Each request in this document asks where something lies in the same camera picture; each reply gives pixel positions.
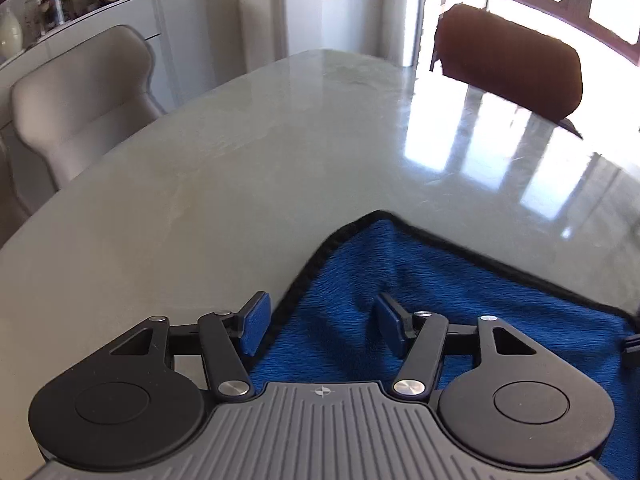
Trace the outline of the beige chair near sideboard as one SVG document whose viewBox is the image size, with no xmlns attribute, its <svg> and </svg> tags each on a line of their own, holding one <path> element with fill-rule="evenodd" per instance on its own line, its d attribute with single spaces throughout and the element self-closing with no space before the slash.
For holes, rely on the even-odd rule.
<svg viewBox="0 0 640 480">
<path fill-rule="evenodd" d="M 125 58 L 70 52 L 14 84 L 12 117 L 20 141 L 46 164 L 60 190 L 122 141 L 165 114 L 149 90 L 153 55 L 126 36 Z"/>
</svg>

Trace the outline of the brown upholstered chair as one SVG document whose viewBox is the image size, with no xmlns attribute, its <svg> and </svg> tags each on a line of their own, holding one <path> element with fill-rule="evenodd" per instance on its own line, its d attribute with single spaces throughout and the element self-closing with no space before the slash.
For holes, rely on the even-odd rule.
<svg viewBox="0 0 640 480">
<path fill-rule="evenodd" d="M 577 132 L 568 116 L 582 102 L 582 64 L 565 42 L 463 3 L 440 16 L 434 40 L 444 76 Z"/>
</svg>

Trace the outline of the grey and blue towel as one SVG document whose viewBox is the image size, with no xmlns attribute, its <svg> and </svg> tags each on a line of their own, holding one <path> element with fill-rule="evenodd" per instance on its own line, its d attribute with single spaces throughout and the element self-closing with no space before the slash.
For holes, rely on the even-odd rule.
<svg viewBox="0 0 640 480">
<path fill-rule="evenodd" d="M 274 310 L 257 353 L 245 362 L 256 388 L 267 382 L 382 382 L 400 362 L 373 313 L 387 294 L 409 311 L 470 325 L 492 314 L 598 382 L 615 406 L 601 463 L 639 474 L 639 373 L 623 342 L 638 318 L 506 266 L 375 211 L 329 236 Z"/>
</svg>

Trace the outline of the white sideboard cabinet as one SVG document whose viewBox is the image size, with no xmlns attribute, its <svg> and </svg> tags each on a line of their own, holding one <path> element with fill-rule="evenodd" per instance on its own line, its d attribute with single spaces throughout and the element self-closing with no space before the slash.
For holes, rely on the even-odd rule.
<svg viewBox="0 0 640 480">
<path fill-rule="evenodd" d="M 2 127 L 12 122 L 11 91 L 17 81 L 70 52 L 105 61 L 107 51 L 113 50 L 114 59 L 121 61 L 125 58 L 122 49 L 128 44 L 126 36 L 146 42 L 153 55 L 151 96 L 166 112 L 174 110 L 178 93 L 172 63 L 165 58 L 167 47 L 156 0 L 120 0 L 49 32 L 33 47 L 1 64 Z"/>
</svg>

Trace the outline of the white ceramic vase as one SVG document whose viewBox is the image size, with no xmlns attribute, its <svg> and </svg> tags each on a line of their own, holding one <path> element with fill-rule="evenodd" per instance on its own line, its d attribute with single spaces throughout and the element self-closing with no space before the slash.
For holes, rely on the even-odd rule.
<svg viewBox="0 0 640 480">
<path fill-rule="evenodd" d="M 1 10 L 0 52 L 8 60 L 23 51 L 23 31 L 16 15 L 9 6 Z"/>
</svg>

